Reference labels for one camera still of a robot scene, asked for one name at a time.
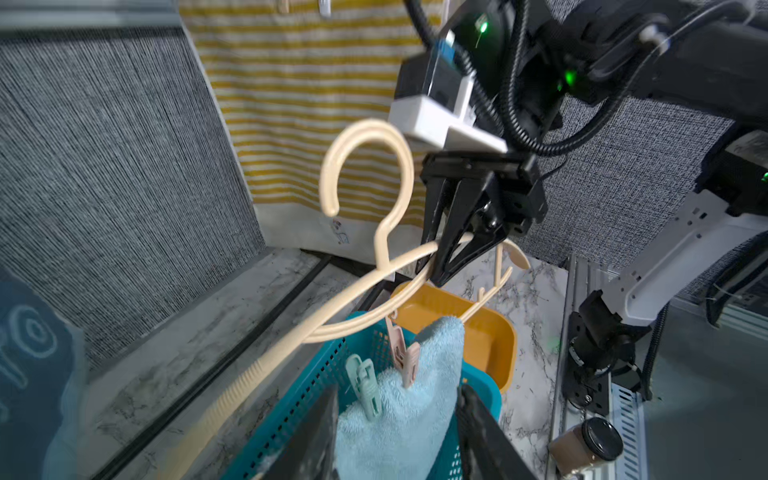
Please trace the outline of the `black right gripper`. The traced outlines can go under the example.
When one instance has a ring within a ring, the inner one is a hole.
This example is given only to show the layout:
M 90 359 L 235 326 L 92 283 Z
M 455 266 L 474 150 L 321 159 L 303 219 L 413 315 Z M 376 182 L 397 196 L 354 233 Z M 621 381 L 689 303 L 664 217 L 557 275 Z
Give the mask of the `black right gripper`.
M 420 179 L 422 243 L 438 241 L 430 275 L 438 287 L 509 235 L 527 234 L 548 211 L 540 169 L 525 154 L 430 153 Z

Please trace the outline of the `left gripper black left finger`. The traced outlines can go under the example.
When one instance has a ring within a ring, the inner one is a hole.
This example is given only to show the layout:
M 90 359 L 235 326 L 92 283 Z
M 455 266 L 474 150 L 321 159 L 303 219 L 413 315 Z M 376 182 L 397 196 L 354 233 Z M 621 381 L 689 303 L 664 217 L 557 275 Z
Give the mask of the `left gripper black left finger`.
M 338 387 L 327 387 L 260 479 L 338 479 Z

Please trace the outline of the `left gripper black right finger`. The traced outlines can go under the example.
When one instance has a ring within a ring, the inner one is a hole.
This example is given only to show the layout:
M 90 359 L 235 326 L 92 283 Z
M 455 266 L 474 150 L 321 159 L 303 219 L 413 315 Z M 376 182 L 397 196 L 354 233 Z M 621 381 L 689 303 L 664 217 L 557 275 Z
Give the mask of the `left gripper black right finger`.
M 455 416 L 464 480 L 536 478 L 469 385 L 458 390 Z

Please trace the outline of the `light blue terry towel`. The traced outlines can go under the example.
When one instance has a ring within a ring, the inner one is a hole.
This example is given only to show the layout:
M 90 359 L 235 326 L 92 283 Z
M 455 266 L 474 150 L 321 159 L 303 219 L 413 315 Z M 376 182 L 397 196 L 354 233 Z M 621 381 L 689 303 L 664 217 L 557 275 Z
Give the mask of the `light blue terry towel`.
M 366 418 L 355 402 L 339 414 L 335 468 L 341 479 L 425 479 L 439 454 L 457 401 L 465 329 L 442 317 L 415 338 L 419 371 L 405 388 L 399 371 L 377 375 L 382 414 Z

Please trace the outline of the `mint green clothespin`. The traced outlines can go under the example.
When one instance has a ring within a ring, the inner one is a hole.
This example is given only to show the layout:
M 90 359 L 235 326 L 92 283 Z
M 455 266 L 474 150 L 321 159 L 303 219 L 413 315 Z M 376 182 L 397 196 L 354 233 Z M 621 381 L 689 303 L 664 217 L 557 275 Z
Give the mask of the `mint green clothespin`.
M 373 361 L 352 354 L 346 360 L 345 369 L 366 419 L 378 419 L 382 414 L 382 401 Z

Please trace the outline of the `pink clothespin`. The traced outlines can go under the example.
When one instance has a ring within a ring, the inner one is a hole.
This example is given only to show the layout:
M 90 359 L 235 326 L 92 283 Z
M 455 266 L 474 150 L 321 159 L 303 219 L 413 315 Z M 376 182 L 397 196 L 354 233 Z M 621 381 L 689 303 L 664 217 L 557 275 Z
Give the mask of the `pink clothespin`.
M 387 335 L 393 366 L 401 374 L 402 386 L 408 389 L 414 384 L 418 374 L 420 344 L 406 344 L 404 330 L 396 324 L 397 317 L 398 312 L 393 311 L 385 318 Z

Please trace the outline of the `beige hanger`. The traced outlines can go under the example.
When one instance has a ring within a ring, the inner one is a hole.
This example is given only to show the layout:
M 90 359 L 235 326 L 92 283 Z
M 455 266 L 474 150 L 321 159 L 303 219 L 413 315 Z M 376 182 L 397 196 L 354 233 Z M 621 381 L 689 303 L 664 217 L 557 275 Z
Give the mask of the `beige hanger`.
M 356 121 L 334 139 L 324 156 L 318 177 L 319 206 L 323 214 L 331 219 L 336 218 L 341 210 L 338 183 L 344 163 L 357 148 L 367 143 L 384 145 L 396 158 L 400 177 L 398 194 L 392 208 L 377 225 L 368 225 L 362 232 L 353 234 L 351 246 L 333 247 L 330 250 L 344 258 L 362 259 L 372 264 L 373 270 L 314 310 L 234 380 L 169 454 L 159 470 L 158 478 L 182 478 L 235 410 L 298 347 L 337 340 L 365 330 L 379 319 L 385 319 L 393 311 L 398 311 L 426 283 L 432 283 L 432 256 L 438 249 L 437 240 L 412 246 L 389 241 L 391 236 L 399 236 L 398 226 L 407 213 L 413 195 L 415 167 L 407 140 L 408 137 L 391 123 L 378 119 Z M 368 289 L 419 260 L 426 262 L 424 269 L 399 294 L 358 319 L 330 324 L 334 315 Z

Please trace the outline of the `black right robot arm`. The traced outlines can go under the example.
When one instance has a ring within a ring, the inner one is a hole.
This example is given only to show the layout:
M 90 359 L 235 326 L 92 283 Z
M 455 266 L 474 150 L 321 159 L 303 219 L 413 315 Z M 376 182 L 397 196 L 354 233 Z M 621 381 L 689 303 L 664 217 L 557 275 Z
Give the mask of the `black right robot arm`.
M 767 18 L 744 1 L 585 1 L 556 20 L 543 1 L 471 1 L 454 43 L 406 5 L 426 49 L 424 92 L 454 107 L 470 79 L 479 132 L 498 153 L 441 146 L 424 163 L 424 242 L 443 285 L 545 214 L 539 158 L 590 141 L 630 97 L 767 124 Z

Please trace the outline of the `white right arm base mount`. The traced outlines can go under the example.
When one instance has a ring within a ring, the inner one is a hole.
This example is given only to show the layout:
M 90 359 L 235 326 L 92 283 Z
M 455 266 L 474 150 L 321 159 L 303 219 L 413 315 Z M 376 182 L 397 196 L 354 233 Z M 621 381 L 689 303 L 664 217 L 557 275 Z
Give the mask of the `white right arm base mount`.
M 635 344 L 651 332 L 665 305 L 726 253 L 767 229 L 767 204 L 739 209 L 709 190 L 690 193 L 641 254 L 571 316 L 563 394 L 605 415 L 603 380 L 619 363 L 636 360 Z

